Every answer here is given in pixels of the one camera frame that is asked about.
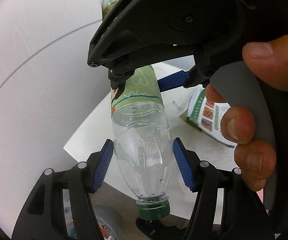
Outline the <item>person's right hand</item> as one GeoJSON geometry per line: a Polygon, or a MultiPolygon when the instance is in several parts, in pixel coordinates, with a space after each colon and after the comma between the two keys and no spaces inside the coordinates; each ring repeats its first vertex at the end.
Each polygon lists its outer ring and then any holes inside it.
{"type": "MultiPolygon", "coordinates": [[[[288,35],[270,42],[247,43],[242,49],[242,57],[262,81],[288,92],[288,35]]],[[[260,191],[275,168],[273,146],[254,139],[256,121],[251,111],[244,107],[230,107],[220,126],[223,137],[237,144],[234,159],[244,182],[252,191],[260,191]]]]}

